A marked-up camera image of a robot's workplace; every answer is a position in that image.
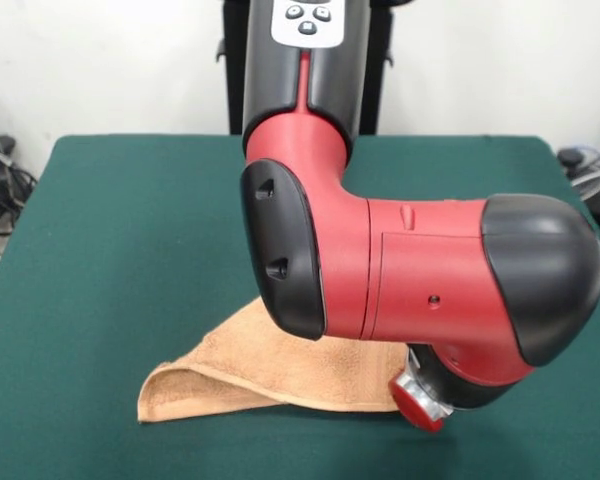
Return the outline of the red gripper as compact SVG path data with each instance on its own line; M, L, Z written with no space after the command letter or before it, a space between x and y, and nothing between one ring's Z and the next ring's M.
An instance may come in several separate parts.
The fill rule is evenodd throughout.
M397 375L389 382L399 412L415 427L438 432L449 416L449 408L434 400L411 375Z

